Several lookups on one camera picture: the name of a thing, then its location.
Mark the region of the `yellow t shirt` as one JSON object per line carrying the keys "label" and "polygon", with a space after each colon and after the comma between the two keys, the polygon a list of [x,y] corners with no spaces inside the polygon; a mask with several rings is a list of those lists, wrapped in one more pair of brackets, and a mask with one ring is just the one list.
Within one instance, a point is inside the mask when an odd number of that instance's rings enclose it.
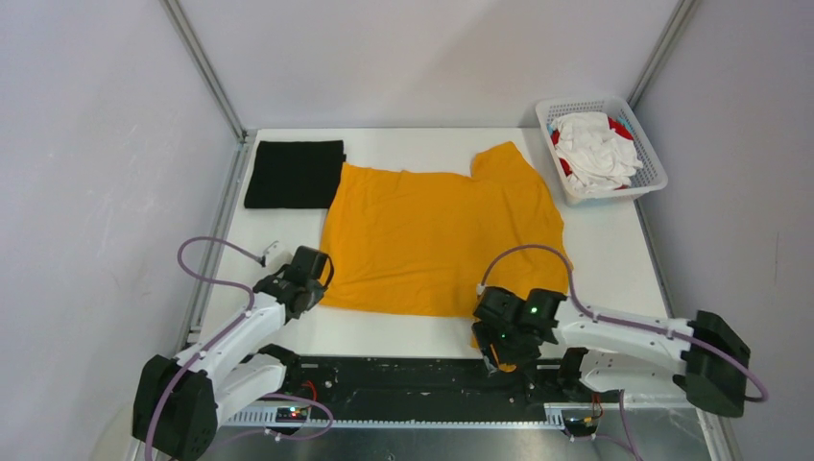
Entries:
{"label": "yellow t shirt", "polygon": [[323,226],[334,265],[327,306],[470,316],[486,281],[564,293],[563,219],[512,142],[477,154],[468,175],[345,164]]}

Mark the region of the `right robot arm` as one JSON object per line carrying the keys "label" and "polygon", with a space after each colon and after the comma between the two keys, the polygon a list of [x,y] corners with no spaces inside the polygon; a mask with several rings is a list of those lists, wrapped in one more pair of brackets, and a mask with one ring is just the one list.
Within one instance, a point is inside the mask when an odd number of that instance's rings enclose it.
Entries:
{"label": "right robot arm", "polygon": [[695,407],[740,418],[748,402],[751,350],[719,315],[660,319],[607,308],[581,309],[563,293],[534,289],[525,298],[477,288],[472,326],[492,372],[517,371],[543,351],[561,352],[558,388],[569,400],[624,390],[684,396]]}

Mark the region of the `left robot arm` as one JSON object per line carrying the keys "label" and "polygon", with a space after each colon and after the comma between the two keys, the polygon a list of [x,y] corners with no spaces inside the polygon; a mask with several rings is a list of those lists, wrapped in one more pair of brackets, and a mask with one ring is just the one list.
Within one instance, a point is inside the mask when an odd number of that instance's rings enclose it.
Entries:
{"label": "left robot arm", "polygon": [[295,352],[261,340],[315,307],[334,276],[331,257],[299,246],[254,285],[210,279],[248,298],[210,335],[172,357],[155,355],[143,366],[132,405],[132,437],[151,460],[159,451],[175,460],[198,460],[218,429],[246,406],[270,397],[296,408],[315,399],[299,395],[303,380]]}

